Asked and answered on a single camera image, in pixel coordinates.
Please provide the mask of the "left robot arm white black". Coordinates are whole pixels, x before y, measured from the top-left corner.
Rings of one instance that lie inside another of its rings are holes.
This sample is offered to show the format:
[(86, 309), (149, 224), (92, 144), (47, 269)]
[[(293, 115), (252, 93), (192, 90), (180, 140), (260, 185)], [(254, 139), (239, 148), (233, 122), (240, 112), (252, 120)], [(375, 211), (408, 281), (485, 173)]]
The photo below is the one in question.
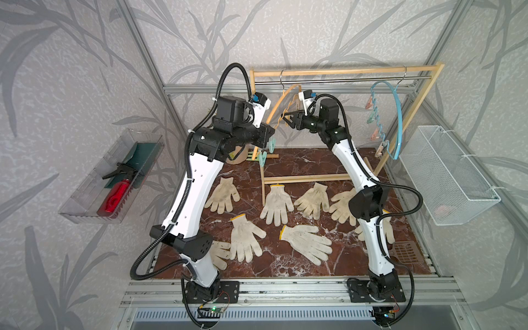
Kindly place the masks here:
[[(246, 98), (221, 94), (233, 69), (243, 74)], [(133, 263), (131, 279), (143, 281), (156, 276), (156, 272), (139, 274), (138, 268), (160, 243), (173, 247), (180, 254), (180, 259), (168, 264), (167, 268), (184, 264), (192, 280), (202, 287), (211, 287), (218, 279), (219, 272), (209, 252), (213, 238), (199, 228), (202, 210), (218, 173), (237, 147), (251, 144), (263, 149), (267, 146), (275, 132), (262, 121), (269, 106), (266, 96), (252, 92), (245, 68), (239, 63), (229, 64), (217, 85), (212, 109), (189, 131), (184, 148), (186, 177), (162, 225), (152, 227), (154, 240)]]

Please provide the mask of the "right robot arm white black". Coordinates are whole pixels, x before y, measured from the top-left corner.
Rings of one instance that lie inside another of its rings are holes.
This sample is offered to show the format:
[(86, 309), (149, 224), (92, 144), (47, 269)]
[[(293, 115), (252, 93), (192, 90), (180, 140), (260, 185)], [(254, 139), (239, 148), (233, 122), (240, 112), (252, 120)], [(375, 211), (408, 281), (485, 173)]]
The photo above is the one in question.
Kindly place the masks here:
[[(337, 97), (327, 93), (311, 93), (310, 96), (313, 101), (307, 109), (287, 114), (291, 118), (286, 122), (291, 128), (299, 131), (308, 129), (311, 133), (318, 134), (344, 166), (356, 189), (356, 194), (349, 201), (349, 210), (363, 229), (371, 287), (379, 293), (394, 290), (400, 281), (395, 262), (389, 257), (386, 247), (383, 220), (416, 213), (422, 208), (424, 198), (414, 188), (379, 181), (361, 159), (351, 140), (347, 122), (340, 124), (339, 117), (346, 118), (342, 103)], [(392, 188), (415, 194), (418, 198), (417, 205), (402, 213), (384, 213), (383, 206)]]

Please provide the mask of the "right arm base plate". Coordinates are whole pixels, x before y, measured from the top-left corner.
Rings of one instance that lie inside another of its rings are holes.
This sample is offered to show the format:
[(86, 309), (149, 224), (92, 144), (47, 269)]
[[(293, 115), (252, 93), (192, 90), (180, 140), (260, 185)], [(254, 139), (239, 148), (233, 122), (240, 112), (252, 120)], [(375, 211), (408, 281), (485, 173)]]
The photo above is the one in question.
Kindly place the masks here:
[(393, 276), (374, 277), (369, 280), (350, 278), (346, 281), (346, 287), (352, 303), (406, 302), (400, 281)]

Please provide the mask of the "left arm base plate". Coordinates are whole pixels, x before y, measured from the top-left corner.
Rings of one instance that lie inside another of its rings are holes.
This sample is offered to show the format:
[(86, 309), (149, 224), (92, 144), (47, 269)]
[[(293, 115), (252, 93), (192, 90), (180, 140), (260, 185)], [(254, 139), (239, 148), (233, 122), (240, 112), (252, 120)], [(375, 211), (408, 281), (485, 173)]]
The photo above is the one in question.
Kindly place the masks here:
[(206, 303), (218, 300), (220, 303), (237, 303), (240, 293), (240, 282), (235, 280), (216, 280), (211, 287), (202, 287), (195, 282), (188, 282), (182, 291), (183, 301), (188, 304)]

